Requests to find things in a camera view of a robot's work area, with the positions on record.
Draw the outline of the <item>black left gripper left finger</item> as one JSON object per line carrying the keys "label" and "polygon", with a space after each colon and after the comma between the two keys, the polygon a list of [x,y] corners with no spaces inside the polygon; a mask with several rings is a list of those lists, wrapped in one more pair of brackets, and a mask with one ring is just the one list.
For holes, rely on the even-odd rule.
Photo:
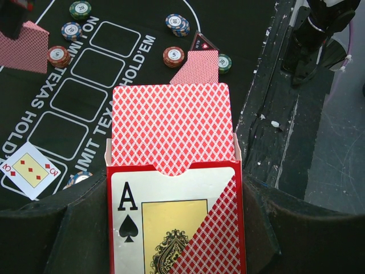
{"label": "black left gripper left finger", "polygon": [[1,273],[109,273],[106,175],[1,211]]}

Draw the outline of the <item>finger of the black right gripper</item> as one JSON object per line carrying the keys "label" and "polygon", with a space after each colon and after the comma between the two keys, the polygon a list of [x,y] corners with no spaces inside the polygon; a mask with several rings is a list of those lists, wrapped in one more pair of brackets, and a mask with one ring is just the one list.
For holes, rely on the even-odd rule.
{"label": "finger of the black right gripper", "polygon": [[1,33],[10,39],[18,39],[34,3],[35,1],[31,0],[1,0]]}

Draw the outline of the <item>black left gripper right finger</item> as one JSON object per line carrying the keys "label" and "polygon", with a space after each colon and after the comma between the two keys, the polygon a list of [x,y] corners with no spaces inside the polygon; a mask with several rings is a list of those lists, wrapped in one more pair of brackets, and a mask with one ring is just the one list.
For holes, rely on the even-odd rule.
{"label": "black left gripper right finger", "polygon": [[248,273],[364,273],[364,215],[242,179]]}

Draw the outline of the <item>red back card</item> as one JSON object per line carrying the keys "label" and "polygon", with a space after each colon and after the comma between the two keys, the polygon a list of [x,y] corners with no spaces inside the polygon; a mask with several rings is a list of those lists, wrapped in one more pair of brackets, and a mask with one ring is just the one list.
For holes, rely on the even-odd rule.
{"label": "red back card", "polygon": [[48,36],[48,31],[32,21],[22,25],[16,40],[1,34],[1,66],[45,74]]}

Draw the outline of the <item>blue chips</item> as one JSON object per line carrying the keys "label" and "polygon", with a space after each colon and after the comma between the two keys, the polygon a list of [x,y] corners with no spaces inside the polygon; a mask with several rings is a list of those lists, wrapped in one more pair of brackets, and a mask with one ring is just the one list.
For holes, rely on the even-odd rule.
{"label": "blue chips", "polygon": [[190,32],[189,21],[179,14],[168,15],[165,24],[177,37],[185,37]]}
{"label": "blue chips", "polygon": [[63,189],[65,190],[65,189],[81,182],[82,180],[85,180],[85,179],[91,177],[92,175],[93,174],[88,171],[80,171],[69,179],[69,181],[67,182],[67,184],[65,185],[65,187]]}
{"label": "blue chips", "polygon": [[62,26],[61,33],[65,40],[77,41],[82,36],[82,27],[76,22],[68,22]]}

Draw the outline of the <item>red chips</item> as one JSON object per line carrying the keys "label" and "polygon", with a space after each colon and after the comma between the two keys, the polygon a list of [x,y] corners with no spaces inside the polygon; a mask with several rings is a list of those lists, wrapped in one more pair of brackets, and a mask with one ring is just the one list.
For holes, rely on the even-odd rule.
{"label": "red chips", "polygon": [[176,46],[168,47],[163,52],[163,61],[170,68],[179,67],[185,59],[184,51]]}
{"label": "red chips", "polygon": [[63,46],[53,46],[47,52],[47,60],[56,68],[68,66],[71,56]]}

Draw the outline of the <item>green chips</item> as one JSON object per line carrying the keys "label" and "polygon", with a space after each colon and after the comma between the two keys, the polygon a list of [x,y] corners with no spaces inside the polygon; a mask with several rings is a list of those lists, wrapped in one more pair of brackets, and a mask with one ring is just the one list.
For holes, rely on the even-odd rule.
{"label": "green chips", "polygon": [[87,1],[75,1],[69,7],[70,15],[74,19],[84,20],[91,14],[92,6]]}

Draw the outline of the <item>red playing card box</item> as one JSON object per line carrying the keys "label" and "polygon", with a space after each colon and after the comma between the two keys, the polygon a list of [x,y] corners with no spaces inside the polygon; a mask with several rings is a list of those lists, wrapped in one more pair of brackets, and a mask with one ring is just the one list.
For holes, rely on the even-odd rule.
{"label": "red playing card box", "polygon": [[224,83],[118,86],[111,273],[245,273],[241,151]]}

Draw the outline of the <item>green chip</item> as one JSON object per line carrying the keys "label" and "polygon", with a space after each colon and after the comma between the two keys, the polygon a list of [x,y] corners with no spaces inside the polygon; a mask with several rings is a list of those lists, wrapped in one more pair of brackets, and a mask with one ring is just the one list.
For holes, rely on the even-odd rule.
{"label": "green chip", "polygon": [[218,55],[218,72],[219,74],[226,74],[232,67],[232,60],[226,54]]}

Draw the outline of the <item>red back cards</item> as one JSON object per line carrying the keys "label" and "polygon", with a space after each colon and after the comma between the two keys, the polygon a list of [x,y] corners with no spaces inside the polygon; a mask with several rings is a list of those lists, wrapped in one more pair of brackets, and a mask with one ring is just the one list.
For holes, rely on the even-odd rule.
{"label": "red back cards", "polygon": [[188,51],[184,65],[170,84],[218,83],[218,51]]}

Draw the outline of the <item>red triangular acrylic marker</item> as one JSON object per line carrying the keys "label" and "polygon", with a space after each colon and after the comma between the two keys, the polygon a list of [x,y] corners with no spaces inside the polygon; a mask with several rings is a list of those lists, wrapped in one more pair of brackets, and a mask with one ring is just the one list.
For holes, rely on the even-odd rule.
{"label": "red triangular acrylic marker", "polygon": [[204,36],[200,31],[196,31],[192,44],[190,46],[190,51],[205,51],[205,50],[217,50],[216,47],[206,36]]}

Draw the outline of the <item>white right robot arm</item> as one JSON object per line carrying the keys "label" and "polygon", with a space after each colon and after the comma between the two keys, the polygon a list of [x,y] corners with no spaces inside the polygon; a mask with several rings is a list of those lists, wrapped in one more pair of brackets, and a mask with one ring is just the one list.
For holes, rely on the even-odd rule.
{"label": "white right robot arm", "polygon": [[[34,1],[1,1],[1,33],[17,40]],[[309,56],[325,47],[334,33],[351,25],[359,1],[308,1],[310,13],[291,35],[283,69],[293,74],[292,85],[311,79],[317,68],[309,69]]]}

